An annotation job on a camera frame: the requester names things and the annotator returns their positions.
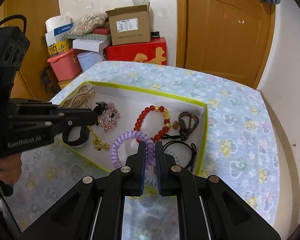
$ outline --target red bead bracelet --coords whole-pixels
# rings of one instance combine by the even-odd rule
[[[161,139],[162,136],[164,136],[168,131],[169,128],[171,127],[170,125],[170,115],[169,115],[169,111],[167,108],[164,108],[164,106],[150,106],[150,107],[146,107],[142,112],[141,115],[139,115],[139,118],[137,119],[137,122],[135,123],[135,127],[133,130],[135,131],[140,131],[140,128],[142,126],[143,123],[143,119],[145,119],[145,117],[147,116],[148,113],[150,113],[151,111],[160,111],[163,113],[163,122],[164,122],[164,127],[162,127],[162,130],[160,130],[153,138],[151,138],[151,140],[153,142],[155,141],[159,141]]]

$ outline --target silver screw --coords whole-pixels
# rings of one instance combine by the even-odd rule
[[[44,122],[44,125],[45,125],[45,126],[51,126],[51,125],[52,125],[52,122],[50,122],[50,121],[45,121],[45,122]]]
[[[124,172],[124,173],[126,173],[126,172],[131,171],[131,169],[130,169],[129,166],[123,166],[123,167],[121,167],[121,171]]]
[[[218,176],[216,176],[216,175],[212,175],[212,176],[210,176],[210,181],[211,182],[213,182],[213,183],[217,183],[217,182],[219,182],[219,177]]]
[[[92,177],[90,177],[90,176],[86,176],[86,177],[84,177],[83,179],[82,179],[82,181],[83,181],[83,183],[84,184],[89,184],[89,183],[91,183],[92,182]]]
[[[174,171],[174,172],[179,172],[179,171],[181,171],[181,167],[175,165],[175,166],[172,166],[172,167],[171,167],[171,170]]]

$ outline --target human hand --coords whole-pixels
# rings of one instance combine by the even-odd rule
[[[21,153],[16,153],[0,159],[0,180],[7,185],[18,182],[21,176]]]

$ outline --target gold chain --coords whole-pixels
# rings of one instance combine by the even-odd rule
[[[87,125],[87,128],[92,133],[92,135],[95,137],[95,139],[92,140],[92,142],[96,145],[94,148],[98,151],[101,150],[101,147],[108,151],[110,149],[110,145],[107,143],[103,143],[100,139],[100,137],[93,131],[90,125]]]

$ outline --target paper roll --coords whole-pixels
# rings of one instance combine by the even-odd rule
[[[52,17],[48,20],[46,20],[46,28],[47,28],[47,33],[50,31],[53,31],[54,29],[70,24],[71,20],[69,16],[55,16]]]

